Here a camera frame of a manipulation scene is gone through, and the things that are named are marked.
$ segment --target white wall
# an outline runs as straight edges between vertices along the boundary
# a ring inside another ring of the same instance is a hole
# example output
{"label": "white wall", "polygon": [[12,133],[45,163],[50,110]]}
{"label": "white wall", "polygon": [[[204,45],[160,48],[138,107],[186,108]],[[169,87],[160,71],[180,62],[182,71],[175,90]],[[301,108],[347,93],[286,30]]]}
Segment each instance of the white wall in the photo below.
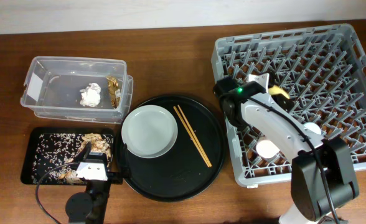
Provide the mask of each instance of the white wall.
{"label": "white wall", "polygon": [[366,0],[0,0],[0,34],[366,19]]}

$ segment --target round black tray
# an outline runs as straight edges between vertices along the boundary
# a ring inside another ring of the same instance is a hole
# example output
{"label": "round black tray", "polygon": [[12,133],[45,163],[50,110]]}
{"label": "round black tray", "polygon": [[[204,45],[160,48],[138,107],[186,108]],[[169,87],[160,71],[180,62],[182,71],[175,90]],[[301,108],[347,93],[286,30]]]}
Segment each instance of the round black tray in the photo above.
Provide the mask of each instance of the round black tray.
{"label": "round black tray", "polygon": [[[125,181],[141,195],[162,202],[176,202],[191,198],[205,190],[223,166],[226,139],[217,118],[204,105],[180,95],[151,98],[139,106],[158,105],[173,114],[178,134],[173,147],[154,159],[143,159],[124,152],[122,137],[116,141],[116,158],[122,153],[131,169],[131,178]],[[212,167],[207,167],[185,130],[173,106],[180,105],[198,137]]]}

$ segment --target rectangular black tray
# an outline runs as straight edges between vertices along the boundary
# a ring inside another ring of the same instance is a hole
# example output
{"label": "rectangular black tray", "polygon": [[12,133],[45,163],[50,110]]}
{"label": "rectangular black tray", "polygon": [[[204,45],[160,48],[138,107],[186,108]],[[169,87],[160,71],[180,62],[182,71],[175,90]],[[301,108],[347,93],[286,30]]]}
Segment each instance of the rectangular black tray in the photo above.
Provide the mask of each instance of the rectangular black tray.
{"label": "rectangular black tray", "polygon": [[[109,128],[35,128],[29,138],[26,158],[22,166],[21,182],[36,184],[48,171],[66,163],[69,158],[76,156],[84,134],[101,134],[111,145],[111,155],[114,149],[114,131]],[[70,185],[59,180],[55,175],[44,179],[44,185]]]}

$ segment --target cable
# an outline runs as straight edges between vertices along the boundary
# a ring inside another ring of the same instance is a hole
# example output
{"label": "cable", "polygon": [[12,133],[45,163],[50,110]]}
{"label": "cable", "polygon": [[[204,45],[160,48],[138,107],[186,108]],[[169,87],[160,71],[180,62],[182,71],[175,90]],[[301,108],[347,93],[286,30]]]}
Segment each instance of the cable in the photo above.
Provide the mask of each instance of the cable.
{"label": "cable", "polygon": [[287,116],[285,116],[283,113],[279,112],[278,110],[274,109],[273,107],[271,106],[268,106],[252,97],[249,97],[249,100],[255,102],[255,103],[258,103],[259,105],[265,107],[266,109],[276,113],[277,115],[279,115],[280,117],[284,118],[290,125],[292,125],[295,130],[302,136],[302,138],[306,141],[306,143],[309,145],[309,147],[312,149],[312,152],[314,154],[314,158],[316,159],[316,164],[320,170],[320,173],[321,173],[321,179],[322,179],[322,184],[324,186],[324,190],[326,191],[326,195],[327,195],[327,199],[328,199],[328,204],[330,206],[330,210],[331,210],[331,213],[332,213],[332,216],[334,217],[334,220],[337,224],[339,224],[339,219],[338,219],[338,215],[335,211],[335,208],[334,208],[334,204],[332,203],[332,198],[331,198],[331,193],[330,193],[330,189],[328,187],[328,183],[327,183],[327,178],[326,178],[326,174],[324,173],[324,169],[323,169],[323,166],[321,164],[321,160],[320,160],[320,157],[319,155],[316,153],[316,149],[314,148],[314,146],[312,145],[312,143],[310,142],[309,140],[309,137],[307,135],[305,135],[302,130],[296,126],[296,124],[291,121],[289,118],[287,118]]}
{"label": "cable", "polygon": [[46,174],[44,174],[39,180],[38,180],[38,184],[36,185],[36,189],[35,189],[35,198],[36,198],[36,202],[38,203],[38,206],[39,206],[39,208],[40,209],[42,209],[42,211],[49,217],[49,218],[51,218],[55,223],[58,223],[58,224],[60,224],[60,222],[57,220],[57,219],[55,219],[49,212],[47,212],[46,211],[46,209],[43,207],[43,205],[41,204],[41,202],[40,202],[40,200],[39,200],[39,195],[38,195],[38,191],[39,191],[39,185],[40,185],[40,183],[45,179],[45,177],[46,176],[48,176],[51,172],[53,172],[53,171],[56,171],[56,170],[58,170],[58,169],[60,169],[60,168],[62,168],[62,167],[65,167],[65,166],[69,166],[69,165],[78,165],[78,163],[77,162],[69,162],[69,163],[66,163],[66,164],[63,164],[63,165],[60,165],[60,166],[58,166],[58,167],[56,167],[56,168],[53,168],[53,169],[51,169],[51,170],[49,170],[49,171],[47,171],[47,173]]}

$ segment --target grid basket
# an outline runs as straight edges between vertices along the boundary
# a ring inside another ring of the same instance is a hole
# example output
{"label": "grid basket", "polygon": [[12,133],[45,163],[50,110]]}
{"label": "grid basket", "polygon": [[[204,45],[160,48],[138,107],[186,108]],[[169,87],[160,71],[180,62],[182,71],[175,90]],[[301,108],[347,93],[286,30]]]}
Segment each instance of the grid basket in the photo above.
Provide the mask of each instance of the grid basket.
{"label": "grid basket", "polygon": [[[295,101],[290,115],[318,124],[327,139],[341,136],[355,170],[366,169],[366,55],[351,25],[221,38],[211,62],[215,81],[230,75],[242,85],[249,74],[275,73],[277,84]],[[259,130],[238,130],[227,119],[226,126],[239,185],[291,180],[291,165],[282,153],[271,159],[256,153]]]}

